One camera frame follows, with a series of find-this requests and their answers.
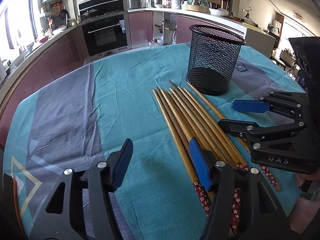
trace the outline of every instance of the countertop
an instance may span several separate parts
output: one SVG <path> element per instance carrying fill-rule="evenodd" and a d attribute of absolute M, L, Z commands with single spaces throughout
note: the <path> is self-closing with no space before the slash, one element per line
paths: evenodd
<path fill-rule="evenodd" d="M 231 20 L 225 17 L 214 16 L 214 15 L 211 15 L 210 13 L 201 13 L 201 12 L 181 10 L 181 9 L 171 9 L 171 8 L 140 8 L 140 9 L 128 10 L 128 13 L 140 12 L 140 11 L 158 11 L 158 12 L 175 13 L 175 14 L 181 14 L 185 16 L 197 17 L 203 20 L 218 23 L 219 25 L 225 26 L 228 29 L 236 30 L 237 32 L 239 32 L 241 36 L 243 36 L 243 38 L 245 38 L 245 35 L 247 33 L 247 27 L 243 26 L 241 23 L 238 23 L 234 20 Z"/>
<path fill-rule="evenodd" d="M 66 29 L 65 31 L 53 36 L 44 44 L 36 48 L 19 66 L 15 67 L 14 71 L 12 71 L 12 73 L 8 77 L 6 77 L 6 79 L 1 84 L 0 102 L 3 101 L 7 92 L 10 90 L 14 82 L 36 57 L 38 57 L 42 52 L 44 52 L 47 48 L 54 44 L 58 39 L 60 39 L 62 36 L 70 32 L 71 30 L 75 29 L 76 27 L 77 25 L 72 26 Z"/>

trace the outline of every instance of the black wire mesh basket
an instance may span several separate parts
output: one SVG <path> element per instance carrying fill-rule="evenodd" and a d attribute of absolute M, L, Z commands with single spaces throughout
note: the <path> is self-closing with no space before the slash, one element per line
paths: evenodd
<path fill-rule="evenodd" d="M 189 29 L 192 40 L 187 81 L 203 94 L 224 94 L 245 40 L 213 26 L 191 25 Z"/>

